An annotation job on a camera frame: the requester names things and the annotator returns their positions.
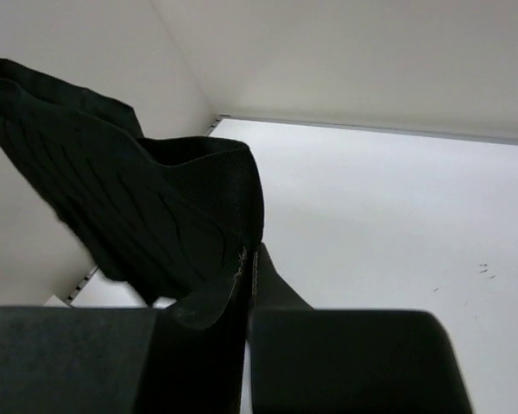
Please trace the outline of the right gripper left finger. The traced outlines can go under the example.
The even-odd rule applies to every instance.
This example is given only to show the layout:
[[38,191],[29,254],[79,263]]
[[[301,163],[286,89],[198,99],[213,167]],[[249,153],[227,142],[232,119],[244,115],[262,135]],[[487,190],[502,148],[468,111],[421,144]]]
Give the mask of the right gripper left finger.
[[237,413],[247,255],[155,308],[0,307],[0,413]]

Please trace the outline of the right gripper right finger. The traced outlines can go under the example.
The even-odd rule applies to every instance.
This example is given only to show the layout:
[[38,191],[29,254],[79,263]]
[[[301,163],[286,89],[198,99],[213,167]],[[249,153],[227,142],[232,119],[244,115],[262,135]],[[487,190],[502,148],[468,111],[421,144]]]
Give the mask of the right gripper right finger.
[[469,413],[449,336],[423,310],[316,310],[255,257],[249,327],[256,413]]

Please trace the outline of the black skirt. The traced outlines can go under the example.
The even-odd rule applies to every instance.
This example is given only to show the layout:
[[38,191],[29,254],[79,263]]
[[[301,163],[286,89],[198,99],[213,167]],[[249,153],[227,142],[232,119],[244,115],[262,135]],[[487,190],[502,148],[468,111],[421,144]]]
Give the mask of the black skirt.
[[126,103],[0,59],[0,148],[105,276],[181,299],[262,241],[262,186],[231,139],[149,139]]

